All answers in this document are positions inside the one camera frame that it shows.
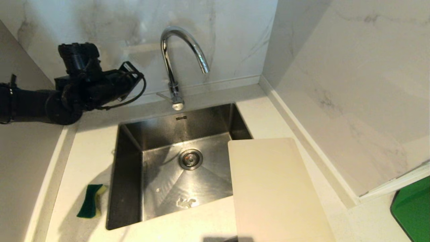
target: countertop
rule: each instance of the countertop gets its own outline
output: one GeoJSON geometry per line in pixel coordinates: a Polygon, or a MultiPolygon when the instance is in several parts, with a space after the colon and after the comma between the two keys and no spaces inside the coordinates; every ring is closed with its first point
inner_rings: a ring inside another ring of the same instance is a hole
{"type": "MultiPolygon", "coordinates": [[[[185,98],[193,110],[235,102],[255,139],[294,138],[338,242],[409,241],[392,218],[393,194],[346,209],[328,181],[282,119],[259,85],[185,98]]],[[[233,198],[227,197],[115,230],[106,230],[109,192],[101,196],[101,217],[77,218],[88,184],[110,184],[117,127],[120,122],[174,113],[167,101],[95,111],[80,121],[57,194],[46,241],[187,241],[218,242],[236,235],[233,198]]]]}

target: faucet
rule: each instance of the faucet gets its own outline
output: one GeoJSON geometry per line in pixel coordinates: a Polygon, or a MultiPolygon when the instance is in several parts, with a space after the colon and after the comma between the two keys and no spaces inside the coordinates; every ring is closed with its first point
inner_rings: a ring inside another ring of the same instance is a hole
{"type": "Polygon", "coordinates": [[[170,63],[169,53],[167,52],[167,39],[172,35],[181,38],[193,50],[194,55],[199,62],[200,69],[202,69],[202,73],[208,73],[209,66],[202,49],[190,33],[178,26],[170,26],[163,31],[161,34],[160,44],[161,51],[163,52],[164,63],[166,64],[167,74],[169,75],[170,98],[172,100],[172,108],[179,111],[184,108],[184,99],[179,91],[178,82],[173,77],[172,64],[170,63]]]}

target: marble backsplash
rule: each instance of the marble backsplash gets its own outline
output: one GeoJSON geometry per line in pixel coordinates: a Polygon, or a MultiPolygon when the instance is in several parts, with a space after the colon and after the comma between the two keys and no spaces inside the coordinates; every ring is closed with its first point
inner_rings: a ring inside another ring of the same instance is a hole
{"type": "Polygon", "coordinates": [[[430,158],[429,6],[278,3],[263,75],[357,195],[430,158]]]}
{"type": "Polygon", "coordinates": [[[160,50],[164,28],[177,25],[199,42],[203,75],[189,47],[170,42],[182,87],[261,74],[277,0],[16,0],[1,1],[0,19],[47,77],[65,75],[57,46],[92,42],[104,70],[126,60],[144,73],[146,93],[167,89],[160,50]]]}

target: green sponge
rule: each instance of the green sponge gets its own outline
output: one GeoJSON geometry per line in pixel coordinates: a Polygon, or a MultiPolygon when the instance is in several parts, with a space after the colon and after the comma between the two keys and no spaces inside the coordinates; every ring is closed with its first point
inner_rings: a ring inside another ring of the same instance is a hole
{"type": "Polygon", "coordinates": [[[88,185],[86,188],[85,200],[83,201],[77,217],[93,218],[100,216],[101,212],[96,204],[98,204],[98,197],[105,191],[106,187],[103,184],[88,185]]]}

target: green object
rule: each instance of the green object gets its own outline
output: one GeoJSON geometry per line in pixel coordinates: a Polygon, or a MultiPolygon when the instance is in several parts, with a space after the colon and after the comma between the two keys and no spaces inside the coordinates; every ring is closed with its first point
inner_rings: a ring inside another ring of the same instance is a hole
{"type": "Polygon", "coordinates": [[[430,177],[400,189],[391,214],[413,242],[430,241],[430,177]]]}
{"type": "Polygon", "coordinates": [[[93,218],[100,216],[100,209],[96,206],[98,204],[99,196],[106,191],[106,187],[103,184],[88,185],[86,187],[85,200],[83,201],[81,210],[78,213],[78,217],[93,218]]]}

